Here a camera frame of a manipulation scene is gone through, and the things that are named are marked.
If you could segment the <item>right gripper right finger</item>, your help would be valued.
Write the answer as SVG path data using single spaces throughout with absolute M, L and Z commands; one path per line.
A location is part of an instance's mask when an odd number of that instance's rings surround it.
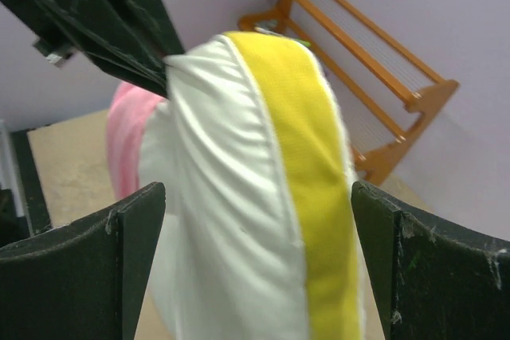
M 507 339 L 509 243 L 358 181 L 351 204 L 387 339 Z

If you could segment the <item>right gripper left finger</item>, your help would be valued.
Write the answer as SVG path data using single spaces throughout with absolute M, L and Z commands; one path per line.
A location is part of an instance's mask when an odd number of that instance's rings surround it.
M 133 339 L 165 211 L 152 182 L 1 249 L 3 339 Z

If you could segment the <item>pink satin pillowcase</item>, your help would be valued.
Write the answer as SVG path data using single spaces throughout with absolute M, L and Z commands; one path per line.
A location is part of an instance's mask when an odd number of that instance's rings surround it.
M 139 151 L 149 117 L 163 97 L 121 82 L 106 120 L 106 158 L 113 191 L 123 199 L 139 188 Z

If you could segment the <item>white yellow pillow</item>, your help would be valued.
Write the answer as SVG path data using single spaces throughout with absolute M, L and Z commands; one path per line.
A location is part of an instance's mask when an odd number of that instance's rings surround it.
M 315 56 L 231 32 L 167 59 L 139 180 L 166 188 L 150 288 L 175 339 L 362 339 L 356 179 Z

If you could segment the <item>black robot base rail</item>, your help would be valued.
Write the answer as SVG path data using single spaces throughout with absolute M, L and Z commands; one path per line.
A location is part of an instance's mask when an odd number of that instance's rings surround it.
M 49 231 L 53 225 L 41 188 L 41 180 L 30 146 L 29 130 L 10 133 L 14 153 L 18 162 L 18 173 L 21 178 L 25 202 L 26 226 L 31 236 Z

